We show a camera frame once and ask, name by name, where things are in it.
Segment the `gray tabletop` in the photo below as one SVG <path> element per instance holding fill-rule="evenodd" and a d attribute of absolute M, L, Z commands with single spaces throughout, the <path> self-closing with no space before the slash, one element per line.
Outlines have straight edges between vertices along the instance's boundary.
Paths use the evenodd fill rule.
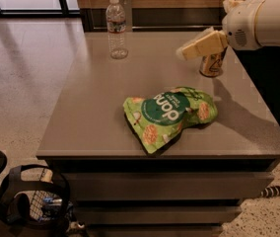
<path fill-rule="evenodd" d="M 188 86 L 213 96 L 218 116 L 186 129 L 160 157 L 280 158 L 280 127 L 231 48 L 216 78 L 199 73 L 201 58 L 177 59 L 175 50 L 195 35 L 128 33 L 128 57 L 113 60 L 106 33 L 86 34 L 36 156 L 147 157 L 127 125 L 124 100 Z"/>

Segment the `green oval logo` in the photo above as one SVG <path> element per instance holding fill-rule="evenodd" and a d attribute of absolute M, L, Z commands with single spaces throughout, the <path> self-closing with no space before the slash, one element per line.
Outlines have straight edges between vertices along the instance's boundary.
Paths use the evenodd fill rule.
<path fill-rule="evenodd" d="M 182 92 L 166 92 L 153 99 L 147 99 L 142 103 L 143 117 L 152 123 L 159 125 L 171 125 L 178 123 L 190 102 Z"/>

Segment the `bottle cap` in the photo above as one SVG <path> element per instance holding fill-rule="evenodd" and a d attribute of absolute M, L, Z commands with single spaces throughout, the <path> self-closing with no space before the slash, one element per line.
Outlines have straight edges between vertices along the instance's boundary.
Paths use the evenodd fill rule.
<path fill-rule="evenodd" d="M 109 0 L 110 4 L 117 4 L 119 3 L 119 0 Z"/>

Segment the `table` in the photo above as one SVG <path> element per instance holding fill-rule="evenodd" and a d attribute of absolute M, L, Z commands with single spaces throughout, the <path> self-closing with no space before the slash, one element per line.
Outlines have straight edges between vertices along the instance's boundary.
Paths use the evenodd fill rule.
<path fill-rule="evenodd" d="M 199 73 L 201 58 L 176 58 L 196 34 L 128 33 L 123 60 L 109 57 L 106 33 L 85 34 L 36 157 L 66 176 L 92 236 L 218 236 L 272 182 L 277 121 L 231 48 L 216 78 Z M 176 86 L 213 96 L 219 114 L 149 156 L 122 104 Z"/>

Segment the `floor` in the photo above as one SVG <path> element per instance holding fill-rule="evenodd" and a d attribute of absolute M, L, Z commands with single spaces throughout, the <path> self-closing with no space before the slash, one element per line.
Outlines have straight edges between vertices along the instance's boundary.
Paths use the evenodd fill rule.
<path fill-rule="evenodd" d="M 78 44 L 79 19 L 0 19 L 0 150 L 12 167 L 37 163 L 35 152 Z M 280 165 L 273 185 L 280 185 Z M 280 237 L 280 197 L 247 199 L 220 237 Z"/>

